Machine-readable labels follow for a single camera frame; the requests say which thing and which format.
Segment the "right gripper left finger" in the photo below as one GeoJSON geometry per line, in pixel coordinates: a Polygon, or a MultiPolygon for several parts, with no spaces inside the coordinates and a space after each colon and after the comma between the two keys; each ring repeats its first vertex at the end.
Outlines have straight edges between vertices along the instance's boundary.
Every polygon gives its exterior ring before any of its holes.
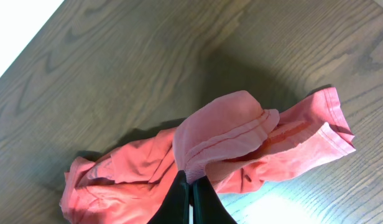
{"type": "Polygon", "coordinates": [[[148,224],[189,224],[189,185],[185,172],[177,172],[164,201],[148,224]]]}

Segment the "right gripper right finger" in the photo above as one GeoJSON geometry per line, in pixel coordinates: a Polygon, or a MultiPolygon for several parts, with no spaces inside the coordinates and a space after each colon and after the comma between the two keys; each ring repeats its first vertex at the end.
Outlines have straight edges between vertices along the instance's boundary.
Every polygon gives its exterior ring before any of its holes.
{"type": "Polygon", "coordinates": [[[227,212],[207,176],[192,183],[194,224],[237,224],[227,212]]]}

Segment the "red t-shirt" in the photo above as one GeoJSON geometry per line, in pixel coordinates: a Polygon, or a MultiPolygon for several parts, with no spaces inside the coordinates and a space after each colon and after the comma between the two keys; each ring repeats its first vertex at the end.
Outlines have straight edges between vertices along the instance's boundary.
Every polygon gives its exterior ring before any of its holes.
{"type": "Polygon", "coordinates": [[[76,158],[60,207],[71,223],[147,223],[180,170],[188,183],[205,176],[217,193],[244,194],[352,153],[353,137],[333,87],[284,112],[237,91],[95,162],[76,158]]]}

